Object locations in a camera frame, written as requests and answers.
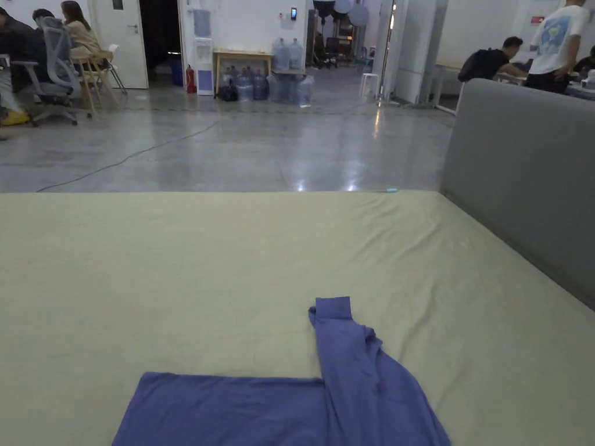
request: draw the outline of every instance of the upholstered headboard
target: upholstered headboard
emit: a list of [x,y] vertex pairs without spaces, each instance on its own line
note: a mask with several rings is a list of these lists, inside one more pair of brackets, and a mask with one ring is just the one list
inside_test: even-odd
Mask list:
[[442,193],[595,309],[595,102],[465,86]]

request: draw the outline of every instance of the black backpack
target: black backpack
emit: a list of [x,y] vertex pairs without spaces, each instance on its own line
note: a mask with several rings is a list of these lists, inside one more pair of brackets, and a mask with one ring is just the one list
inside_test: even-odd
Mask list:
[[484,60],[486,60],[487,55],[490,53],[491,48],[489,49],[480,49],[479,51],[474,52],[467,61],[463,68],[461,68],[461,72],[459,73],[459,81],[467,82],[471,79],[478,77],[481,66],[483,65]]
[[224,100],[225,102],[237,101],[237,88],[231,79],[229,85],[219,87],[219,99]]

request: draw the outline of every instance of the beige jacket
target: beige jacket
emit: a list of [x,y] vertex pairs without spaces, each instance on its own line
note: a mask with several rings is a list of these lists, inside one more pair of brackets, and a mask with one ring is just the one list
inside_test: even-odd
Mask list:
[[79,21],[72,21],[66,25],[70,31],[70,36],[75,44],[75,48],[70,50],[70,55],[73,58],[84,57],[91,53],[101,51],[97,37],[94,32],[87,31],[87,28]]

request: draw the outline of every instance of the red fire extinguisher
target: red fire extinguisher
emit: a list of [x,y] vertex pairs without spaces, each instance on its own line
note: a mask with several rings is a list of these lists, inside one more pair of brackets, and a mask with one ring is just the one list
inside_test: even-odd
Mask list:
[[186,68],[186,91],[188,94],[196,93],[196,81],[194,79],[194,70],[190,65]]

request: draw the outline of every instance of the purple long-sleeve shirt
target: purple long-sleeve shirt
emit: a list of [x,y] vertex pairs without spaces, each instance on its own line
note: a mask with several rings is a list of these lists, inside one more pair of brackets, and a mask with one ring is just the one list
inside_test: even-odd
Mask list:
[[416,379],[351,317],[348,297],[316,299],[322,379],[146,373],[112,446],[443,446]]

